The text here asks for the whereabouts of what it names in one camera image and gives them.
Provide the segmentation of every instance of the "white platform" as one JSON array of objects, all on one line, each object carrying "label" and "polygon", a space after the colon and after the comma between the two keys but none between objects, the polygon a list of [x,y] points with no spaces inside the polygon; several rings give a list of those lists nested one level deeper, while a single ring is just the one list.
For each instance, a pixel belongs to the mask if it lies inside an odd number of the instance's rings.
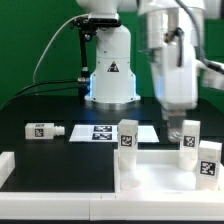
[{"label": "white platform", "polygon": [[178,151],[139,151],[137,169],[128,173],[114,155],[115,193],[0,193],[0,218],[224,220],[224,191],[195,191],[194,174],[177,167]]}]

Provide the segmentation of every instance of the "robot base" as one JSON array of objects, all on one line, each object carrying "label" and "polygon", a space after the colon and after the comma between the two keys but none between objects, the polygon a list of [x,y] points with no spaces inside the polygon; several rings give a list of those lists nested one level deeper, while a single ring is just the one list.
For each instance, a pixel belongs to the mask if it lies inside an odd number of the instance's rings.
[{"label": "robot base", "polygon": [[126,110],[138,107],[141,104],[140,99],[141,98],[139,97],[139,99],[127,103],[99,103],[92,100],[85,100],[85,105],[101,110]]}]

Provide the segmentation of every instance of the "black table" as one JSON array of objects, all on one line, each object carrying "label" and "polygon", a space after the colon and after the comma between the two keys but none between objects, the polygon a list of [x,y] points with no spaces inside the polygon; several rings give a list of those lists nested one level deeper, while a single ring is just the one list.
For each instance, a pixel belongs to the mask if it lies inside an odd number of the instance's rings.
[{"label": "black table", "polygon": [[[13,101],[0,112],[0,151],[15,152],[16,169],[1,191],[114,192],[113,151],[117,143],[71,143],[69,138],[75,124],[117,125],[121,119],[155,127],[160,142],[141,143],[140,150],[179,148],[168,141],[166,122],[154,98],[144,98],[139,107],[123,111],[88,108],[80,105],[78,97],[69,96],[30,96]],[[199,100],[187,119],[201,121],[201,140],[224,143],[224,113],[209,102]],[[25,125],[37,122],[64,126],[65,136],[25,140]]]}]

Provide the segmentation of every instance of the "green backdrop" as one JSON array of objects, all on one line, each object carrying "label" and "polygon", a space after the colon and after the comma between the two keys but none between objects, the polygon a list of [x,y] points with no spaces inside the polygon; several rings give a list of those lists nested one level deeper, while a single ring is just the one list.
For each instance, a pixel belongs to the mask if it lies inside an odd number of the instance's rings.
[{"label": "green backdrop", "polygon": [[[75,0],[0,0],[0,105],[24,86],[32,84],[35,66],[51,37],[64,22],[83,13]],[[137,92],[141,96],[153,96],[147,57],[138,51],[139,19],[136,13],[122,13],[121,18],[132,34],[131,68],[137,76]],[[205,27],[207,57],[224,62],[224,21],[209,20]],[[95,41],[89,43],[87,48],[89,67],[93,71]],[[66,27],[46,55],[37,81],[79,76],[78,32]],[[70,90],[59,94],[77,93]],[[224,111],[223,92],[200,88],[199,96]]]}]

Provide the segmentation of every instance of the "white wall piece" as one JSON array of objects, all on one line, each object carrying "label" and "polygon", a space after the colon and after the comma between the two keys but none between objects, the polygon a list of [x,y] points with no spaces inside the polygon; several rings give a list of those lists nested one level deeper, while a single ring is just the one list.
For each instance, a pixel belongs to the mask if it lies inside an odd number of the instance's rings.
[{"label": "white wall piece", "polygon": [[0,219],[89,220],[90,194],[0,193]]},{"label": "white wall piece", "polygon": [[14,152],[3,152],[0,155],[0,188],[15,168]]}]

